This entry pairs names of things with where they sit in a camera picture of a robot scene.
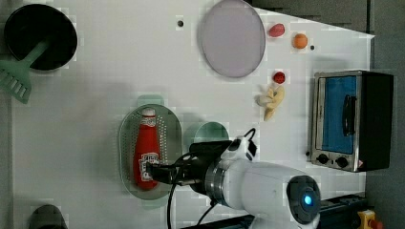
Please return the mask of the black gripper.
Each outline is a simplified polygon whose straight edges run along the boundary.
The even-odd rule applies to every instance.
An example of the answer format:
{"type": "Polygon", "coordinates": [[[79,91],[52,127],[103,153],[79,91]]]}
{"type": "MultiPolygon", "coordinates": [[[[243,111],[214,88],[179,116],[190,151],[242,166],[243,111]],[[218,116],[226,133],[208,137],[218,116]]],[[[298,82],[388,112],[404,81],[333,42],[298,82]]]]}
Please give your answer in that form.
{"type": "Polygon", "coordinates": [[[231,140],[193,143],[189,153],[173,165],[147,162],[152,179],[165,184],[189,185],[206,196],[222,196],[224,190],[224,160],[221,155],[231,140]]]}

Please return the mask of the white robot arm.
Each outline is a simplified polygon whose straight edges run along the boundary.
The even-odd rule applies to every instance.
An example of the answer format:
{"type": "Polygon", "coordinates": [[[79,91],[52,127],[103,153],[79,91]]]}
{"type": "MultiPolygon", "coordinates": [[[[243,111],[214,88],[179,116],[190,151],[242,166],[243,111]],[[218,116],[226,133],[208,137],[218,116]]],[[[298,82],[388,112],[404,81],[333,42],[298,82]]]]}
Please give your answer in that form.
{"type": "Polygon", "coordinates": [[[321,194],[317,182],[287,166],[255,161],[251,141],[194,143],[174,163],[149,163],[154,181],[190,186],[214,204],[254,217],[249,229],[316,229],[321,194]]]}

